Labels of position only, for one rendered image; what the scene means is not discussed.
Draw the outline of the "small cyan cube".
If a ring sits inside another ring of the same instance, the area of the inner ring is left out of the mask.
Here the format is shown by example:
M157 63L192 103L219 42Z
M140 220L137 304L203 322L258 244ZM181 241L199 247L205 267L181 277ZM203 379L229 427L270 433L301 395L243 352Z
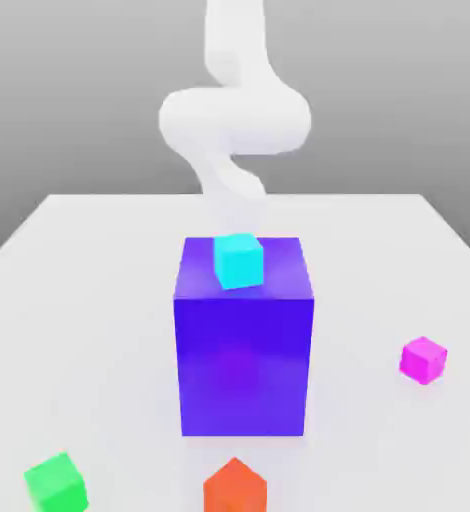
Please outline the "small cyan cube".
M216 236L213 241L214 272L225 290L262 285L264 250L250 233Z

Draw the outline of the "large blue box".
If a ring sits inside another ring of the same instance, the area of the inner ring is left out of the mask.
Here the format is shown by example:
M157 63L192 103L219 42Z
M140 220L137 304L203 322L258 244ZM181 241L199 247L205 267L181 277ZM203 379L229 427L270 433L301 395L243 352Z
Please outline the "large blue box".
M263 237L264 282L225 290L213 241L188 237L173 297L185 436L304 432L314 294L297 238Z

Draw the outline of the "small orange cube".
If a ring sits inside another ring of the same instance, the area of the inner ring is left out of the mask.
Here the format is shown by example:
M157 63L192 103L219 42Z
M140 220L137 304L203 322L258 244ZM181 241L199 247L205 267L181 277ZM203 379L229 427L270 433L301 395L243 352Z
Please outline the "small orange cube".
M232 458L204 482L203 512L267 512L267 481Z

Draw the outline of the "small green cube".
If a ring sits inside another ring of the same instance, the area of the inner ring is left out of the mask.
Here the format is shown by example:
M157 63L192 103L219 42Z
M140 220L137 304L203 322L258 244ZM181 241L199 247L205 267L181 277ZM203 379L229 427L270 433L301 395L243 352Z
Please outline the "small green cube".
M24 473L34 512L85 512L89 506L83 476L66 452Z

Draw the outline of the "small magenta cube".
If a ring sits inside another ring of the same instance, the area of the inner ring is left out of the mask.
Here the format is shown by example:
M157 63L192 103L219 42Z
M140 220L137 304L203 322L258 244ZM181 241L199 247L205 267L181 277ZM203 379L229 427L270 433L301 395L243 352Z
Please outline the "small magenta cube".
M407 343L401 354L400 371L421 385L428 385L444 371L448 350L427 337Z

